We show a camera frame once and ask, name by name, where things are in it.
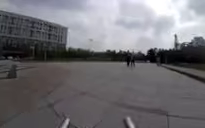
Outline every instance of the concrete pavement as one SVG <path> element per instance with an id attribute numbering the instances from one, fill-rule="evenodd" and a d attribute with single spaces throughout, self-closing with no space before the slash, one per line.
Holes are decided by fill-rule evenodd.
<path id="1" fill-rule="evenodd" d="M 0 80 L 0 127 L 204 128 L 205 84 L 157 67 L 123 63 L 31 64 Z"/>

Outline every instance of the grass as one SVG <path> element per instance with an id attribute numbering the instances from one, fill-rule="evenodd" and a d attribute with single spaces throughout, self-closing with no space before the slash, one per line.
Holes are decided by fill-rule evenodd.
<path id="1" fill-rule="evenodd" d="M 174 64 L 174 65 L 180 66 L 180 67 L 193 68 L 193 69 L 198 69 L 198 70 L 205 71 L 205 64 L 179 63 L 179 64 Z"/>

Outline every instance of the curb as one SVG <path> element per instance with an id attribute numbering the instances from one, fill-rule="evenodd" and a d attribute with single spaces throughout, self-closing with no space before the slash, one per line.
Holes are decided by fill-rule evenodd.
<path id="1" fill-rule="evenodd" d="M 198 80 L 200 82 L 205 83 L 205 78 L 204 77 L 201 77 L 201 76 L 198 76 L 198 75 L 195 75 L 195 74 L 192 74 L 192 73 L 184 72 L 184 71 L 181 71 L 181 70 L 178 70 L 178 69 L 175 69 L 175 68 L 171 68 L 171 67 L 168 67 L 168 66 L 164 66 L 164 65 L 162 65 L 162 67 L 164 67 L 166 69 L 169 69 L 171 71 L 175 71 L 177 73 L 183 74 L 185 76 L 188 76 L 188 77 L 193 78 L 195 80 Z"/>

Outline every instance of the metal rod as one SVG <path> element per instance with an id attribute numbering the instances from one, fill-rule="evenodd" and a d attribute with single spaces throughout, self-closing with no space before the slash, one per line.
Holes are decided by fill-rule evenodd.
<path id="1" fill-rule="evenodd" d="M 131 120 L 131 117 L 129 116 L 125 118 L 125 124 L 127 128 L 135 128 L 135 124 L 133 123 L 133 121 Z"/>
<path id="2" fill-rule="evenodd" d="M 69 126 L 69 122 L 70 122 L 70 119 L 67 118 L 67 119 L 63 122 L 61 128 L 68 128 L 68 126 Z"/>

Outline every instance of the tree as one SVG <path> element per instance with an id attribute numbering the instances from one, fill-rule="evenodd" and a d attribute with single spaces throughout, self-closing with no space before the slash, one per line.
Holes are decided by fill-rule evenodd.
<path id="1" fill-rule="evenodd" d="M 146 55 L 147 60 L 149 60 L 151 63 L 156 62 L 156 51 L 154 48 L 151 48 L 147 51 Z"/>

